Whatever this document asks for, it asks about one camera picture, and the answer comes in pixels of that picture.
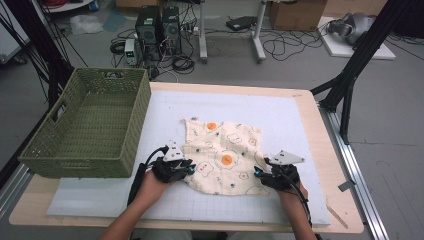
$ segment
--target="basket handle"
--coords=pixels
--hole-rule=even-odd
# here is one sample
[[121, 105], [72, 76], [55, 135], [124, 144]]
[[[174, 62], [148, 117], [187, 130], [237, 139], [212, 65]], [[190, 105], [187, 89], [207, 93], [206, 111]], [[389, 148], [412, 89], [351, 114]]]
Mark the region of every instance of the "basket handle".
[[60, 102], [56, 103], [55, 106], [50, 111], [50, 117], [54, 122], [59, 121], [67, 109], [67, 103], [64, 99], [59, 100]]
[[62, 169], [74, 169], [74, 170], [90, 170], [91, 166], [89, 162], [61, 162], [60, 166]]

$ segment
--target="human arm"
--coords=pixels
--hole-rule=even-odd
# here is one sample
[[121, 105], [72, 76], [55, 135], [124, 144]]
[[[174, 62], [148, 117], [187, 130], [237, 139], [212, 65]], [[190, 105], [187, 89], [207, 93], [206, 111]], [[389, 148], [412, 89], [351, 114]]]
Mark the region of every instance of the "human arm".
[[[299, 189], [307, 199], [308, 191], [301, 182], [299, 182]], [[290, 221], [296, 240], [316, 240], [316, 236], [309, 225], [302, 202], [297, 196], [296, 191], [294, 189], [276, 191], [280, 197], [281, 206]]]
[[128, 240], [141, 215], [152, 206], [170, 183], [159, 181], [152, 171], [146, 172], [134, 201], [113, 221], [98, 240]]

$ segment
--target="orange circle print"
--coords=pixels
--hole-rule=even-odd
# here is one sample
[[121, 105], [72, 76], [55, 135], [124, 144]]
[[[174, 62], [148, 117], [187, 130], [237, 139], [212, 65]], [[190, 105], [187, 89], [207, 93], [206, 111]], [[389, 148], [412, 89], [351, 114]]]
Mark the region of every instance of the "orange circle print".
[[209, 130], [215, 130], [216, 129], [216, 123], [208, 123], [207, 125], [206, 125], [206, 127], [209, 129]]
[[230, 155], [224, 155], [221, 158], [221, 162], [222, 164], [224, 164], [225, 166], [230, 165], [231, 163], [233, 163], [233, 157], [231, 157]]

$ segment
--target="computer tower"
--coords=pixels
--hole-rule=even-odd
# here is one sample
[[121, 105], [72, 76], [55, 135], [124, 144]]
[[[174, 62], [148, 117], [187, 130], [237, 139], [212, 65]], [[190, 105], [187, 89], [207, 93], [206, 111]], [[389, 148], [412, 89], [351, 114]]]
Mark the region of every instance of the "computer tower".
[[135, 24], [144, 60], [161, 60], [164, 38], [159, 6], [142, 6]]
[[163, 10], [162, 24], [167, 54], [179, 55], [182, 53], [179, 15], [178, 7], [167, 7]]

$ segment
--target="white device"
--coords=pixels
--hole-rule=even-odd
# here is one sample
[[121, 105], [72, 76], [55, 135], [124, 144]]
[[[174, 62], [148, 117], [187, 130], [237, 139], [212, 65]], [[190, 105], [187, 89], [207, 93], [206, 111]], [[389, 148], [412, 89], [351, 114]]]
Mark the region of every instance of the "white device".
[[305, 162], [305, 159], [299, 156], [296, 156], [292, 153], [289, 153], [287, 151], [281, 150], [279, 154], [269, 159], [269, 162], [272, 164], [287, 165], [287, 164], [294, 164], [294, 163], [303, 163]]
[[168, 147], [168, 152], [166, 152], [165, 156], [163, 157], [164, 162], [175, 161], [185, 158], [183, 152], [177, 146], [176, 142], [170, 141]]
[[130, 66], [137, 65], [137, 52], [135, 51], [135, 39], [125, 40], [125, 57]]

